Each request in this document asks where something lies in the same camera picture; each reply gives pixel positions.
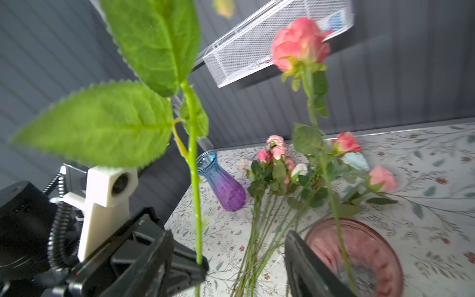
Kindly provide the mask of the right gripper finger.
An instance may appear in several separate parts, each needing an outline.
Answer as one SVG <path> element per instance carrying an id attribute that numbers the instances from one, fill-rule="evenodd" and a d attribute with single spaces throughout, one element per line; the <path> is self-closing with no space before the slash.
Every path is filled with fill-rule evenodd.
<path id="1" fill-rule="evenodd" d="M 285 267 L 293 297 L 353 297 L 355 294 L 293 230 L 285 238 Z"/>

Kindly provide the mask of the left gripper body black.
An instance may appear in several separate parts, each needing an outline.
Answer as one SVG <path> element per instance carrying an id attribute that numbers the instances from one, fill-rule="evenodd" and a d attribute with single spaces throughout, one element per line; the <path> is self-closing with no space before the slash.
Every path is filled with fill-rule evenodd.
<path id="1" fill-rule="evenodd" d="M 165 297 L 173 261 L 173 235 L 151 207 L 127 221 L 76 265 L 57 297 Z"/>

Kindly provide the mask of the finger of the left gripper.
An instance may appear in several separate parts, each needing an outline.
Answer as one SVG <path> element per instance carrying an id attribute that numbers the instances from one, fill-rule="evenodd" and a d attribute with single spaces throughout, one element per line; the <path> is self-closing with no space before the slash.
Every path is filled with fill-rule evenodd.
<path id="1" fill-rule="evenodd" d="M 173 238 L 166 231 L 163 239 L 163 296 L 173 297 L 187 289 L 200 285 L 205 281 L 209 271 L 209 263 L 203 257 L 202 263 L 197 263 L 197 253 Z"/>

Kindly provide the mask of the pink glass vase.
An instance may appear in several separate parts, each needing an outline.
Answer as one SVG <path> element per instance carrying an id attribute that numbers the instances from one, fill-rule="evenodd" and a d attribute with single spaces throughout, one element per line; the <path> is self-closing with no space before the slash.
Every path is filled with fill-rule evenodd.
<path id="1" fill-rule="evenodd" d="M 341 219 L 340 227 L 352 275 L 360 297 L 400 297 L 403 294 L 403 271 L 395 251 L 371 227 L 353 219 Z M 334 219 L 314 224 L 306 244 L 347 287 L 345 270 Z"/>

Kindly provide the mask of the light pink rose stem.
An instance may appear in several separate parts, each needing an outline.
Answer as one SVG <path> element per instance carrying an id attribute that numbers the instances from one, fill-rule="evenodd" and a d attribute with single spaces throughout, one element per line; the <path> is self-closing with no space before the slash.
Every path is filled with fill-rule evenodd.
<path id="1" fill-rule="evenodd" d="M 358 206 L 362 202 L 372 205 L 398 204 L 397 200 L 387 197 L 396 190 L 398 184 L 394 174 L 383 167 L 375 167 L 363 177 L 357 177 L 357 183 L 340 200 L 344 205 Z"/>

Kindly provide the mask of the white spray rose stem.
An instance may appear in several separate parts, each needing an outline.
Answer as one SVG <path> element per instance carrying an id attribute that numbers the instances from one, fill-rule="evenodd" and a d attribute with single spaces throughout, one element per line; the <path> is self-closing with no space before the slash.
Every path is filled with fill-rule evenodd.
<path id="1" fill-rule="evenodd" d="M 370 168 L 355 150 L 322 150 L 307 154 L 307 163 L 296 164 L 275 150 L 261 150 L 257 160 L 242 167 L 251 185 L 254 203 L 251 235 L 244 260 L 231 289 L 234 297 L 254 297 L 258 280 L 289 231 L 303 231 L 303 219 L 313 209 L 329 205 L 331 222 L 337 223 L 336 243 L 343 239 L 343 218 L 361 212 L 355 204 L 360 188 L 367 186 Z"/>

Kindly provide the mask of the red pink rose stem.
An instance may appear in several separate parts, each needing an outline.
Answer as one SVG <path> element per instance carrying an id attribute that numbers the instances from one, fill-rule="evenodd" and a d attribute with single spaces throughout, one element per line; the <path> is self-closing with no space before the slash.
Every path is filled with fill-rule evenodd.
<path id="1" fill-rule="evenodd" d="M 311 180 L 319 174 L 324 181 L 324 185 L 321 186 L 320 189 L 325 189 L 327 191 L 338 236 L 337 247 L 340 248 L 345 271 L 349 278 L 350 289 L 354 295 L 357 295 L 357 286 L 354 275 L 351 271 L 350 259 L 345 247 L 345 240 L 343 238 L 343 230 L 341 227 L 342 211 L 340 210 L 340 203 L 333 192 L 333 187 L 330 181 L 329 164 L 331 156 L 343 156 L 348 152 L 359 152 L 361 147 L 357 144 L 354 136 L 350 132 L 344 132 L 337 136 L 332 144 L 332 151 L 329 152 L 329 148 L 324 141 L 323 132 L 317 127 L 309 126 L 297 127 L 293 131 L 292 139 L 296 151 L 306 155 L 312 155 L 318 159 L 318 166 L 320 169 L 315 171 L 313 174 L 310 174 L 307 179 Z"/>

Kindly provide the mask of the deep pink rose stem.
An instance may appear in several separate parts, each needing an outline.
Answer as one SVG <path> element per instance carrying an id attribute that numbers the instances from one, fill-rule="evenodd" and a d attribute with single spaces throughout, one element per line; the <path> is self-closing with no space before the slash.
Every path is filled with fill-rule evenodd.
<path id="1" fill-rule="evenodd" d="M 271 45 L 271 52 L 273 64 L 283 72 L 282 81 L 285 82 L 289 77 L 292 78 L 293 90 L 297 91 L 302 86 L 307 96 L 307 109 L 312 127 L 306 132 L 298 133 L 298 142 L 294 146 L 303 146 L 303 154 L 314 155 L 319 159 L 350 290 L 354 296 L 357 296 L 357 286 L 345 247 L 338 201 L 330 182 L 330 153 L 323 140 L 324 132 L 318 123 L 319 116 L 323 118 L 328 116 L 324 99 L 324 95 L 328 91 L 325 75 L 327 67 L 324 65 L 324 60 L 330 53 L 330 45 L 324 40 L 330 34 L 330 31 L 321 31 L 318 24 L 312 19 L 300 18 L 277 33 Z"/>

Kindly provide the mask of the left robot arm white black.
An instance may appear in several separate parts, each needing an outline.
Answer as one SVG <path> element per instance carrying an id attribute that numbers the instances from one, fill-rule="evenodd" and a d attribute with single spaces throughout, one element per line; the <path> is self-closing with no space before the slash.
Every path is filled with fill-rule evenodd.
<path id="1" fill-rule="evenodd" d="M 57 207 L 28 181 L 1 191 L 4 297 L 172 297 L 204 282 L 209 263 L 174 240 L 151 207 L 82 263 L 55 271 L 47 247 Z"/>

